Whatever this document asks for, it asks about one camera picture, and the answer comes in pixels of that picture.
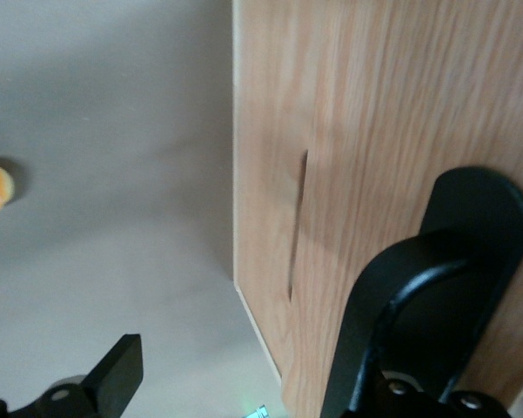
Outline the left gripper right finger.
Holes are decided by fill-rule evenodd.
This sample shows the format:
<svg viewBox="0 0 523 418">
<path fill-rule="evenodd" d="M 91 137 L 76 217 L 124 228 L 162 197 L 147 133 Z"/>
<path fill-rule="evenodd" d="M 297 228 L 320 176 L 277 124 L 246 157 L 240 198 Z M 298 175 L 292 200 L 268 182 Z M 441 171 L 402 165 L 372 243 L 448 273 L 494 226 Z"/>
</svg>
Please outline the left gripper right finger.
<svg viewBox="0 0 523 418">
<path fill-rule="evenodd" d="M 345 310 L 326 388 L 329 417 L 507 417 L 490 395 L 456 390 L 471 326 L 421 309 Z"/>
</svg>

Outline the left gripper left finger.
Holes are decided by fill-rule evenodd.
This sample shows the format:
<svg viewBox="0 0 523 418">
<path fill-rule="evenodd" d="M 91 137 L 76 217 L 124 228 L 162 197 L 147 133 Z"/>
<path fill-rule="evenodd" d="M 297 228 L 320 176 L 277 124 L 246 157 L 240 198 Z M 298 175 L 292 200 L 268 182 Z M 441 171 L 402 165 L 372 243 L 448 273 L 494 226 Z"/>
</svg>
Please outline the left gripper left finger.
<svg viewBox="0 0 523 418">
<path fill-rule="evenodd" d="M 44 392 L 9 417 L 122 416 L 143 380 L 141 336 L 125 334 L 79 383 L 64 383 Z"/>
</svg>

